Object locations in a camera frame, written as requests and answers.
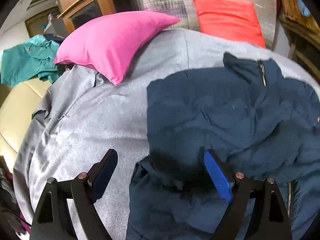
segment orange pillow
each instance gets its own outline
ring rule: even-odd
[[[200,32],[230,41],[246,41],[265,48],[252,2],[244,0],[193,0]]]

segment clothing pile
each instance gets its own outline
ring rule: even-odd
[[[37,76],[54,83],[65,68],[53,63],[59,48],[58,37],[36,35],[28,41],[3,51],[1,59],[1,84],[16,84]]]
[[[286,205],[292,194],[293,239],[316,217],[320,103],[315,91],[284,78],[271,59],[225,53],[223,63],[224,68],[185,70],[148,86],[150,154],[132,176],[126,239],[210,239],[228,204],[206,172],[207,149],[249,178],[274,178]],[[251,199],[237,239],[245,236],[253,204]]]

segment jacket zipper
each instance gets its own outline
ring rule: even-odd
[[[264,86],[266,86],[266,77],[265,77],[265,71],[264,71],[264,65],[263,65],[263,62],[261,60],[258,61],[258,64],[259,64],[259,67],[260,67],[260,70],[262,72],[262,83]],[[291,215],[291,202],[292,202],[292,181],[290,181],[288,183],[288,206],[287,206],[287,211],[288,211],[288,217],[290,218],[290,215]]]

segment bed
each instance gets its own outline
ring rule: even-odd
[[[149,152],[147,86],[178,71],[222,67],[226,51],[240,58],[272,58],[284,77],[305,81],[320,96],[318,83],[295,62],[249,43],[186,29],[163,31],[145,44],[117,86],[96,71],[75,65],[47,90],[19,149],[13,182],[26,220],[32,222],[48,177],[73,179],[113,148],[118,165],[95,208],[110,236],[125,239],[131,175]],[[78,238],[86,239],[74,204],[68,204]]]

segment teal shirt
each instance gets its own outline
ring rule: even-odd
[[[1,83],[14,86],[38,76],[41,80],[55,82],[61,75],[53,63],[59,44],[36,35],[28,41],[4,50],[1,62]]]

